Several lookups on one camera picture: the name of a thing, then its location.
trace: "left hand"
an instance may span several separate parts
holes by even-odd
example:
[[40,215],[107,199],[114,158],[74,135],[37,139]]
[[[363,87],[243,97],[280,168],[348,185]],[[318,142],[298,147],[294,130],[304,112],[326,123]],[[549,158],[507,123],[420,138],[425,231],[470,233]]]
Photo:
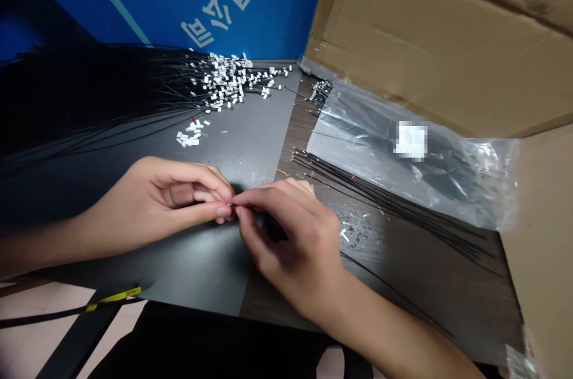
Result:
[[67,243],[79,259],[121,254],[195,225],[233,219],[228,203],[234,195],[217,167],[142,158],[94,206],[66,223]]

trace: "small wire piece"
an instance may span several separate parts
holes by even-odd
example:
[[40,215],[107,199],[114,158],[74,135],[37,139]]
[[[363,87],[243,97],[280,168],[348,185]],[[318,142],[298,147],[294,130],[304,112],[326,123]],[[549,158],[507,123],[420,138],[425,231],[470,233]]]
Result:
[[346,229],[342,229],[342,231],[340,232],[340,236],[346,239],[347,242],[350,242],[350,240],[348,239],[348,237],[346,237],[344,233],[346,233]]
[[263,170],[276,170],[276,171],[281,172],[284,176],[288,177],[287,172],[282,171],[281,169],[277,169],[276,167],[265,167],[264,169],[257,170],[255,173],[252,174],[252,176],[255,177],[257,174],[261,173]]

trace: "floor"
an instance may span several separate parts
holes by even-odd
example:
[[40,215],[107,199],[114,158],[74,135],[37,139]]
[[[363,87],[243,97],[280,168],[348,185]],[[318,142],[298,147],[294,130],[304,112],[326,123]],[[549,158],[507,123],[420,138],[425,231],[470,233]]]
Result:
[[[0,288],[6,285],[9,284],[0,284]],[[0,319],[72,309],[87,304],[94,292],[93,289],[51,282],[0,298]],[[133,329],[144,305],[145,302],[121,307],[78,379],[87,378],[115,343]],[[0,377],[34,379],[76,318],[77,315],[0,330]],[[318,379],[342,378],[342,350],[328,349],[316,371]],[[378,371],[374,377],[384,378]]]

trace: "yellow label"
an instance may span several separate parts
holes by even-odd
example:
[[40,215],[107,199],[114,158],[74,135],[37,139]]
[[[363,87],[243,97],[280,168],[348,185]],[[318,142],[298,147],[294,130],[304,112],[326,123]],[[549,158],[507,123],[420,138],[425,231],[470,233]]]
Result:
[[88,307],[85,309],[85,311],[91,312],[92,310],[95,310],[96,307],[100,304],[111,303],[114,301],[123,300],[124,298],[133,297],[134,295],[139,294],[140,292],[141,292],[141,287],[138,286],[137,288],[130,289],[129,291],[120,292],[119,294],[116,295],[111,295],[110,297],[106,297],[95,304],[88,304]]

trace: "forearm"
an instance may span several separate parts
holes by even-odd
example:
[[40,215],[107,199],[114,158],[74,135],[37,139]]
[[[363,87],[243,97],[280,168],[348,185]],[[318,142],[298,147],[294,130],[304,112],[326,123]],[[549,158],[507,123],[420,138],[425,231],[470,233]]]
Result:
[[483,378],[440,333],[380,297],[350,273],[344,291],[339,320],[319,325],[389,379]]
[[0,238],[0,279],[73,261],[75,218],[10,232]]

